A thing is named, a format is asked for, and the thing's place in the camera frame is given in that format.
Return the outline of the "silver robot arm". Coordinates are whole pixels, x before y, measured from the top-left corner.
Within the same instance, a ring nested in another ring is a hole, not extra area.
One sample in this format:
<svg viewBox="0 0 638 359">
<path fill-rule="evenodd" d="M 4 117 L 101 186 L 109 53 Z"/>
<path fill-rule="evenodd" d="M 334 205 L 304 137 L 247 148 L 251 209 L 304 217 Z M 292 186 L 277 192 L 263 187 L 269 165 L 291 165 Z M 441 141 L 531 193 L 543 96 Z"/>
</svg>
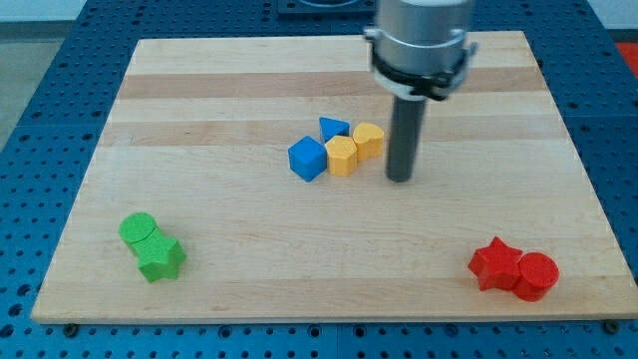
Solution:
<svg viewBox="0 0 638 359">
<path fill-rule="evenodd" d="M 445 100 L 467 77 L 472 0 L 380 0 L 364 30 L 378 84 L 406 101 Z"/>
</svg>

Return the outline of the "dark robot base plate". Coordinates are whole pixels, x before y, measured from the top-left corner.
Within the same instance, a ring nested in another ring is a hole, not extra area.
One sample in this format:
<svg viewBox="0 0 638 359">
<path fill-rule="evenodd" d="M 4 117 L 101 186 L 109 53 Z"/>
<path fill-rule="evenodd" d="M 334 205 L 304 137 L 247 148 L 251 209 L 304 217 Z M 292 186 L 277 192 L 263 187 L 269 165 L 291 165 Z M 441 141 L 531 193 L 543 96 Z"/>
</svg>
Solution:
<svg viewBox="0 0 638 359">
<path fill-rule="evenodd" d="M 374 13 L 377 0 L 277 0 L 279 16 Z"/>
</svg>

